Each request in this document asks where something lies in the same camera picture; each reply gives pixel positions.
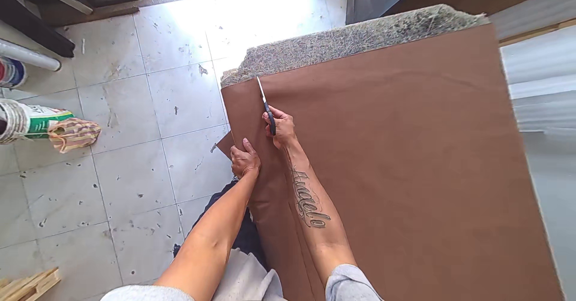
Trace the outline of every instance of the forearm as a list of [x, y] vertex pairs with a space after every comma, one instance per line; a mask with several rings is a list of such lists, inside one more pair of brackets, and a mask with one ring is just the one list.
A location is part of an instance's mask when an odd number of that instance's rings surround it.
[[214, 202], [155, 285], [178, 288], [196, 301], [212, 298], [226, 269], [257, 176], [257, 171], [248, 172]]
[[325, 286], [336, 266], [342, 263], [356, 265], [356, 261], [338, 211], [316, 177], [299, 142], [294, 140], [283, 150], [306, 244]]
[[199, 239], [214, 246], [224, 246], [229, 251], [240, 230], [257, 177], [257, 172], [248, 172], [221, 196], [194, 226], [183, 246], [189, 240]]

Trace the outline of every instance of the script tattoo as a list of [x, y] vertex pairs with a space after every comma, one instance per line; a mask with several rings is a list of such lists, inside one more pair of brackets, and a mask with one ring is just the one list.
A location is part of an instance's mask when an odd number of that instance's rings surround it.
[[305, 172], [299, 172], [292, 167], [292, 182], [296, 192], [298, 215], [309, 228], [324, 228], [330, 216], [317, 212], [318, 207], [312, 193], [306, 188], [306, 180], [310, 179]]

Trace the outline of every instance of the scissors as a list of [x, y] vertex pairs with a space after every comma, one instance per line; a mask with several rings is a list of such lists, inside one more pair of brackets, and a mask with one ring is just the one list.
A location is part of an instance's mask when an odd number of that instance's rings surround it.
[[262, 89], [262, 84], [260, 83], [260, 78], [256, 76], [258, 80], [258, 86], [260, 86], [260, 94], [262, 94], [262, 100], [264, 101], [264, 109], [268, 113], [268, 119], [270, 120], [270, 133], [276, 135], [276, 123], [274, 123], [274, 116], [270, 112], [270, 107], [268, 107], [268, 102], [266, 102], [266, 96], [264, 96], [264, 90]]

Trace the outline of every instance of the white pipe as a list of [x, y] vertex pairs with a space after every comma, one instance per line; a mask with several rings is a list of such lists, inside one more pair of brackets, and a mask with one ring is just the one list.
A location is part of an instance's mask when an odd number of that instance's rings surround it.
[[56, 71], [62, 66], [60, 61], [36, 51], [21, 47], [12, 42], [0, 39], [0, 55], [16, 59], [40, 68]]

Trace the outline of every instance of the left hand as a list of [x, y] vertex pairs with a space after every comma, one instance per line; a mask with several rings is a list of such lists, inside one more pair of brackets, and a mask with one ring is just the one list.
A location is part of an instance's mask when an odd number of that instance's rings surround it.
[[262, 166], [260, 163], [260, 157], [258, 157], [258, 154], [248, 139], [244, 138], [242, 144], [247, 152], [243, 152], [236, 148], [236, 146], [230, 148], [230, 155], [232, 156], [232, 172], [234, 172], [238, 178], [242, 178], [251, 171], [255, 171], [256, 174], [258, 174], [260, 172], [260, 166]]

